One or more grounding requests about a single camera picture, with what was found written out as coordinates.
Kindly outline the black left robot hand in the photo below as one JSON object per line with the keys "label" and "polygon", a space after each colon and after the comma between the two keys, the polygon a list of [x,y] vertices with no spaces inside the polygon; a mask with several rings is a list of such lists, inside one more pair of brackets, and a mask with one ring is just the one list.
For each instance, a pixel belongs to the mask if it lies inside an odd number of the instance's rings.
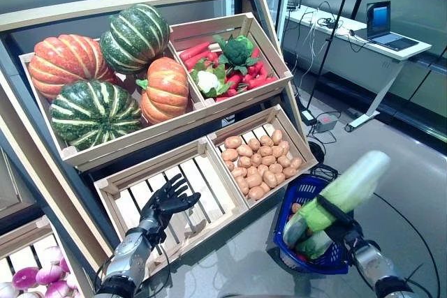
{"label": "black left robot hand", "polygon": [[140,212],[140,221],[152,220],[166,229],[174,214],[192,208],[200,199],[200,192],[186,194],[188,184],[181,174],[176,174],[157,190]]}

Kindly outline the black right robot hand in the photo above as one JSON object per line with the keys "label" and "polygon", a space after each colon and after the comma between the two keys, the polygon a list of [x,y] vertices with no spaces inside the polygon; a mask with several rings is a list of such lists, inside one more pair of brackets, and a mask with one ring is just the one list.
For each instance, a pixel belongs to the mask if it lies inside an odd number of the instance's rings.
{"label": "black right robot hand", "polygon": [[344,213],[322,195],[317,195],[316,199],[318,204],[335,218],[335,221],[325,229],[325,233],[334,242],[351,246],[357,239],[363,239],[362,228],[352,215]]}

